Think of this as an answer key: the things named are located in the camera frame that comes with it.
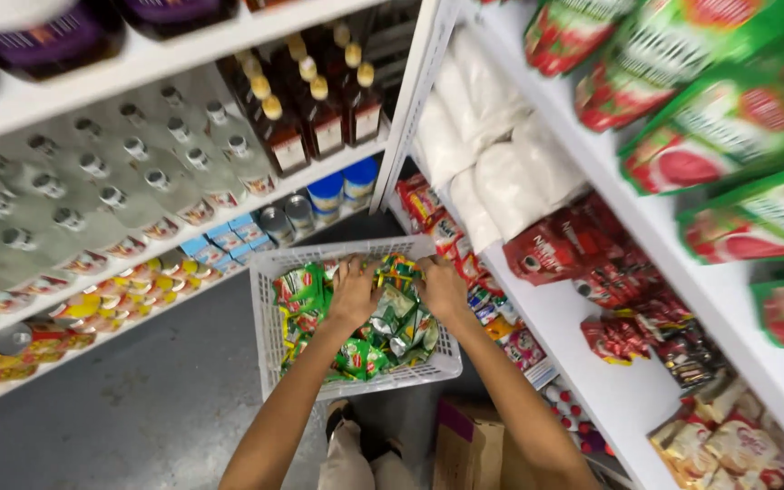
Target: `hand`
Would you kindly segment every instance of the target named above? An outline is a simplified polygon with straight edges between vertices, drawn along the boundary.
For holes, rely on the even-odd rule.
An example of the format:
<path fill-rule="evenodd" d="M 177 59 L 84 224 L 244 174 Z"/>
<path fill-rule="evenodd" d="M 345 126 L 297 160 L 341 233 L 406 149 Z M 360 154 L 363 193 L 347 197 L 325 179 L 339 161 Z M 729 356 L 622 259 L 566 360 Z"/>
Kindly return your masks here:
<path fill-rule="evenodd" d="M 351 255 L 341 261 L 334 273 L 332 284 L 334 294 L 328 306 L 326 321 L 333 328 L 346 330 L 347 335 L 365 324 L 377 309 L 382 289 L 371 293 L 374 273 L 382 263 L 371 262 L 362 269 L 364 257 Z"/>
<path fill-rule="evenodd" d="M 419 298 L 453 335 L 455 330 L 475 319 L 468 306 L 468 284 L 458 274 L 452 262 L 440 255 L 430 255 L 416 261 L 425 281 L 417 280 Z"/>

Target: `concrete floor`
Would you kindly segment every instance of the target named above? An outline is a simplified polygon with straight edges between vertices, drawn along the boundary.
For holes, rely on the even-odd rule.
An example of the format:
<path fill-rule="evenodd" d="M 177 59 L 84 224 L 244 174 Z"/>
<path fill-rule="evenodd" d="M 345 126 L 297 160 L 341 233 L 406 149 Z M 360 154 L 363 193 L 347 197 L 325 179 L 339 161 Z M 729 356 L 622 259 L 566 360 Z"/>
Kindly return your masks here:
<path fill-rule="evenodd" d="M 361 214 L 314 240 L 401 234 L 391 216 Z M 0 488 L 216 488 L 261 405 L 249 288 L 241 274 L 1 397 Z M 354 400 L 426 488 L 441 392 L 485 395 L 464 362 L 458 379 Z M 284 488 L 316 488 L 324 417 L 317 404 Z"/>

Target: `beige pants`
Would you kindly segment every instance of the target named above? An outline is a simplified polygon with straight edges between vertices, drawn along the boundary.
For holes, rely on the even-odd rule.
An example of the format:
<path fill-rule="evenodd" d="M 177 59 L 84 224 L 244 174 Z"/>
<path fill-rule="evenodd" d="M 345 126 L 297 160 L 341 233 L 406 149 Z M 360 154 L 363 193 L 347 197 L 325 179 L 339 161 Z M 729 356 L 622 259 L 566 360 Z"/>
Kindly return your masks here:
<path fill-rule="evenodd" d="M 370 464 L 362 456 L 362 429 L 345 420 L 328 441 L 328 456 L 320 468 L 319 490 L 416 490 L 413 477 L 395 453 L 387 452 Z"/>

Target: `purple bottle label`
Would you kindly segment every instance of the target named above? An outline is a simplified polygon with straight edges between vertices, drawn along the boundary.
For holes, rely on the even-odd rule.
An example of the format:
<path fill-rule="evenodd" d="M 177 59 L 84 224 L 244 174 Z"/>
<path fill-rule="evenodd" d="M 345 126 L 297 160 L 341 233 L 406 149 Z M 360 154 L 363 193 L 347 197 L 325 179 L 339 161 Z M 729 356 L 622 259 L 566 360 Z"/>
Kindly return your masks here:
<path fill-rule="evenodd" d="M 135 15 L 160 24 L 185 22 L 212 14 L 220 0 L 123 0 Z"/>
<path fill-rule="evenodd" d="M 0 33 L 0 57 L 16 67 L 69 59 L 103 39 L 101 24 L 83 3 L 47 24 Z"/>

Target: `person's right hand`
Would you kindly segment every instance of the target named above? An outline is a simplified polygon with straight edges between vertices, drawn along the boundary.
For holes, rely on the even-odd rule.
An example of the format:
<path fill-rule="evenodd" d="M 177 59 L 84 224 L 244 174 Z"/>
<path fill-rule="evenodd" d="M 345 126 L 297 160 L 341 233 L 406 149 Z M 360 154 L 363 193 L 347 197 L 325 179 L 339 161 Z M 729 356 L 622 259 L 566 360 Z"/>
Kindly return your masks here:
<path fill-rule="evenodd" d="M 440 323 L 456 335 L 456 331 L 475 319 L 468 306 L 468 284 L 452 262 L 440 255 L 429 255 L 416 261 L 425 273 L 425 281 L 414 282 L 421 301 Z"/>

